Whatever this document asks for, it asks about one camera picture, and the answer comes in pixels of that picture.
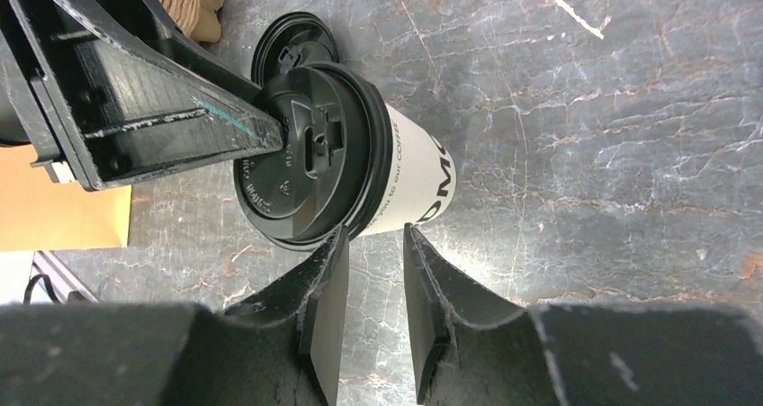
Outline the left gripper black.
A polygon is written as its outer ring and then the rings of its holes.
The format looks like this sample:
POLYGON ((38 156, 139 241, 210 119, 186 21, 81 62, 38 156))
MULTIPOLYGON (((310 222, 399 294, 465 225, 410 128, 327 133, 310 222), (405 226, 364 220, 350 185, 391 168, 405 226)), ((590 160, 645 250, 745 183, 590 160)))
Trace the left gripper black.
POLYGON ((1 147, 87 191, 283 147, 260 88, 158 0, 1 0, 1 147))

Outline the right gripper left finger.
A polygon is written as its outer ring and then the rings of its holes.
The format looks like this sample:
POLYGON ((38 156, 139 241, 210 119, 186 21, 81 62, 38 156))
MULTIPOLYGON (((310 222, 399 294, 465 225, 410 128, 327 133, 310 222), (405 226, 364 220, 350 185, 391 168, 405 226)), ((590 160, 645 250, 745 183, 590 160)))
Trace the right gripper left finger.
POLYGON ((346 228, 223 311, 194 302, 1 309, 4 405, 333 405, 346 228))

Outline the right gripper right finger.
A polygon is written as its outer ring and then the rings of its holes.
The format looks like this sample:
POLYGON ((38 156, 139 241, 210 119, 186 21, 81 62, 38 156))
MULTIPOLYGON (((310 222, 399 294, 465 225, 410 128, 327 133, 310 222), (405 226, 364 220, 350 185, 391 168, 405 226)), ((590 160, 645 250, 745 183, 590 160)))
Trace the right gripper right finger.
POLYGON ((759 405, 762 328, 708 303, 516 305, 414 226, 404 285, 420 405, 759 405))

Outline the black lid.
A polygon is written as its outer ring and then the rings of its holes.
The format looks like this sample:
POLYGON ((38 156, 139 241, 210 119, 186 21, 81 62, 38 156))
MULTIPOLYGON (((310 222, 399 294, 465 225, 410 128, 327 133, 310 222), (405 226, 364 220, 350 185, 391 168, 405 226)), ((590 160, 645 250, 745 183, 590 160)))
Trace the black lid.
POLYGON ((260 37, 250 76, 264 86, 292 68, 319 61, 341 62, 333 33, 315 14, 291 12, 272 22, 260 37))
POLYGON ((283 126, 282 150, 233 163, 248 221, 276 246, 308 252, 336 226, 370 226, 390 177, 392 129, 378 89, 328 61, 272 78, 258 96, 283 126))

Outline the white paper cup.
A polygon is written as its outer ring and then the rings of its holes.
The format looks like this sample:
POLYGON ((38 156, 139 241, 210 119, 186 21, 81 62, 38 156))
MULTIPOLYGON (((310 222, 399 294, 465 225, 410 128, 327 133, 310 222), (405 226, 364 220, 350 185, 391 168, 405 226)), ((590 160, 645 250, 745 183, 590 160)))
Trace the white paper cup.
POLYGON ((403 113, 386 106, 392 136, 391 165, 381 202, 359 235, 429 222, 447 209, 456 187, 453 157, 444 145, 403 113))

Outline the cardboard cup carrier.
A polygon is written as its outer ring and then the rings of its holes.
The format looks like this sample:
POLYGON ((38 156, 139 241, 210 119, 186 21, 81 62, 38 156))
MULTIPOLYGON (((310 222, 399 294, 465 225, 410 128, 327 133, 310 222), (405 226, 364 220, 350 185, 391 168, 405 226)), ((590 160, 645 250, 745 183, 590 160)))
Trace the cardboard cup carrier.
POLYGON ((222 35, 219 12, 226 0, 158 0, 180 31, 197 43, 216 43, 222 35))

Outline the brown paper bag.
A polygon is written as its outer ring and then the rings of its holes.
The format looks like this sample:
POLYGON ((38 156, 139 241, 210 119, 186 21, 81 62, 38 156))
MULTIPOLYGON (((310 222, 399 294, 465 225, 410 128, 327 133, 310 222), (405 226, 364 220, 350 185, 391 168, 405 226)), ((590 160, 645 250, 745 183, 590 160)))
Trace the brown paper bag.
POLYGON ((1 149, 1 250, 125 248, 132 187, 87 192, 32 167, 31 146, 1 149))

